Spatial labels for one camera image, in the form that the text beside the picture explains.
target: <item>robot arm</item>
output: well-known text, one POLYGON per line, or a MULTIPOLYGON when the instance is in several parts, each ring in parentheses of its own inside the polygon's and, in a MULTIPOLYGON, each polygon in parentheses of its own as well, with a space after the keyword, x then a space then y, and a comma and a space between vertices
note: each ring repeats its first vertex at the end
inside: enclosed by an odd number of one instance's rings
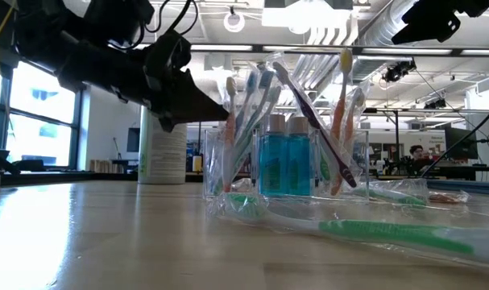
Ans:
POLYGON ((64 88, 95 85, 144 105, 165 131, 184 122, 226 120, 228 113, 195 86, 190 71, 181 72, 191 60, 182 35, 170 28, 154 44, 135 49, 155 13, 148 0, 92 0, 84 18, 62 0, 18 3, 19 55, 53 72, 64 88), (138 30, 139 41, 132 43, 138 30))
POLYGON ((456 13, 479 17, 488 8, 489 0, 419 0, 402 16, 407 25, 392 37, 392 42, 407 44, 436 39, 442 43, 461 26, 456 13))

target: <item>toothbrush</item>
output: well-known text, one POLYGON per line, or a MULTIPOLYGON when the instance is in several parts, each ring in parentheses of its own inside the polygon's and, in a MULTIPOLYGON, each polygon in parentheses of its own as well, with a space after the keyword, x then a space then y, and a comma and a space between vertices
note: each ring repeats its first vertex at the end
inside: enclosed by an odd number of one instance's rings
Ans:
POLYGON ((262 100, 260 101, 260 104, 257 107, 257 109, 255 110, 255 112, 253 112, 253 114, 251 115, 250 120, 248 121, 246 128, 244 130, 240 130, 238 132, 237 139, 238 139, 238 137, 240 137, 240 135, 243 132, 247 132, 247 130, 254 129, 254 127, 252 125, 255 123, 257 118, 262 118, 261 114, 263 113, 263 108, 266 105, 266 101, 269 99, 268 98, 269 97, 269 89, 271 88, 273 76, 274 76, 274 72, 272 72, 272 71, 265 70, 263 72, 262 77, 260 78, 260 82, 259 82, 259 89, 264 89, 262 100))
POLYGON ((359 196, 369 196, 378 198, 380 200, 390 201, 402 205, 421 205, 425 206, 427 203, 424 200, 413 197, 406 193, 397 192, 394 190, 388 190, 383 188, 375 188, 369 189, 369 192, 366 191, 365 188, 355 188, 351 191, 353 194, 357 194, 359 196))
POLYGON ((389 243, 489 263, 489 230, 356 220, 310 221, 272 213, 256 197, 229 194, 225 212, 243 222, 265 223, 305 234, 330 234, 353 242, 389 243))
POLYGON ((234 151, 234 137, 235 137, 235 107, 234 98, 237 94, 235 89, 235 80, 232 77, 226 78, 226 90, 230 95, 230 109, 228 119, 226 120, 225 129, 225 142, 222 153, 222 183, 225 193, 231 191, 231 182, 233 180, 232 168, 233 168, 233 151, 234 151))
MULTIPOLYGON (((351 142, 354 136, 354 112, 356 106, 362 106, 364 104, 364 93, 360 88, 355 90, 354 96, 351 100, 351 105, 349 108, 348 116, 346 117, 346 127, 344 133, 344 148, 350 153, 351 151, 351 142)), ((330 190, 330 194, 333 196, 338 195, 339 189, 341 189, 342 177, 336 176, 336 181, 332 185, 332 189, 330 190)))
POLYGON ((341 123, 345 110, 346 83, 348 81, 348 75, 351 72, 353 61, 351 50, 347 48, 343 49, 341 52, 341 59, 339 61, 342 71, 341 96, 339 97, 338 104, 335 107, 334 120, 332 121, 332 128, 330 129, 332 137, 334 137, 336 140, 341 138, 341 123))
MULTIPOLYGON (((264 114, 260 115, 254 123, 248 123, 247 129, 242 132, 240 138, 237 140, 235 143, 237 147, 234 149, 234 154, 233 154, 233 170, 225 170, 228 171, 226 174, 234 174, 240 169, 240 164, 244 161, 246 158, 246 155, 244 154, 246 152, 246 149, 248 145, 250 144, 251 137, 253 134, 253 129, 260 123, 262 122, 262 119, 264 116, 269 115, 272 110, 274 109, 276 103, 278 102, 278 98, 280 97, 280 93, 282 92, 281 87, 275 87, 274 89, 271 89, 268 98, 270 100, 269 107, 267 110, 264 112, 264 114)), ((214 195, 219 195, 221 192, 222 188, 222 180, 219 180, 216 184, 215 187, 213 188, 212 192, 214 195)))
POLYGON ((273 63, 273 68, 277 72, 278 79, 283 84, 288 85, 288 87, 294 93, 294 96, 296 97, 298 104, 300 106, 301 113, 303 113, 303 115, 309 120, 310 126, 312 126, 314 129, 319 129, 319 131, 321 132, 321 137, 326 144, 326 146, 322 146, 323 150, 325 151, 326 156, 329 158, 333 157, 333 161, 338 165, 339 173, 344 178, 344 180, 346 180, 346 182, 352 188, 357 187, 357 182, 355 181, 355 178, 351 174, 350 169, 348 168, 348 166, 344 162, 342 162, 341 157, 339 156, 337 151, 334 149, 334 146, 330 142, 330 136, 329 136, 328 132, 320 124, 320 122, 317 119, 317 116, 314 113, 310 104, 305 100, 302 93, 298 90, 298 88, 294 85, 294 83, 292 83, 291 79, 289 78, 289 73, 288 73, 287 69, 285 69, 278 62, 273 63))
POLYGON ((257 81, 257 75, 255 72, 251 72, 250 76, 247 79, 246 84, 246 99, 244 100, 244 104, 242 105, 242 109, 238 112, 237 118, 235 119, 235 132, 239 132, 242 128, 242 123, 244 122, 244 118, 249 114, 249 105, 251 95, 255 92, 257 81))

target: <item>white plastic bottle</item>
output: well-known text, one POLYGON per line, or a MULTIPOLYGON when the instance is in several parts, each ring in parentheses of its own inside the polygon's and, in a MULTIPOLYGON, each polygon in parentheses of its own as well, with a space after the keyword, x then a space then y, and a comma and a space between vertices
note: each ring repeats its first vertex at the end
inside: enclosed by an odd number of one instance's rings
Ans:
POLYGON ((164 132, 148 109, 140 119, 139 183, 183 184, 187 160, 187 124, 164 132))
POLYGON ((376 172, 381 176, 383 175, 383 166, 386 163, 383 160, 377 160, 376 161, 376 172))

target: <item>purple toothbrush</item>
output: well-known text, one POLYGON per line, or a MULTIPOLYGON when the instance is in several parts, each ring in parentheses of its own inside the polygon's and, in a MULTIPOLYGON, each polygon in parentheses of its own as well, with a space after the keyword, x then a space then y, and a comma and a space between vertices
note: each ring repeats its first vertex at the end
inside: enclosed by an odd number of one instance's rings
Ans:
POLYGON ((305 101, 298 88, 292 83, 287 69, 285 69, 284 66, 278 62, 273 62, 273 68, 276 70, 278 79, 282 82, 282 84, 288 85, 288 87, 294 93, 294 96, 300 105, 301 113, 309 120, 310 126, 318 129, 321 132, 323 140, 325 140, 327 147, 330 149, 331 154, 334 156, 339 165, 339 173, 341 174, 342 178, 346 180, 346 183, 348 183, 352 188, 357 187, 357 182, 355 181, 354 176, 351 174, 350 169, 344 162, 342 162, 341 157, 335 151, 334 146, 332 146, 332 143, 330 142, 330 136, 326 132, 326 129, 317 120, 317 116, 310 104, 305 101))

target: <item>green toothbrush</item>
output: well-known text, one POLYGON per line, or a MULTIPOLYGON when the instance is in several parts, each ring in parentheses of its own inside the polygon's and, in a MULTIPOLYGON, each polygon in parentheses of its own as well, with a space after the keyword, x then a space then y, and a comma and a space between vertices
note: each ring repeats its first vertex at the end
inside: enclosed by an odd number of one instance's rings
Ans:
POLYGON ((489 263, 489 230, 355 220, 309 221, 269 211, 257 197, 226 196, 226 213, 247 223, 266 223, 306 234, 330 234, 354 242, 389 243, 489 263))

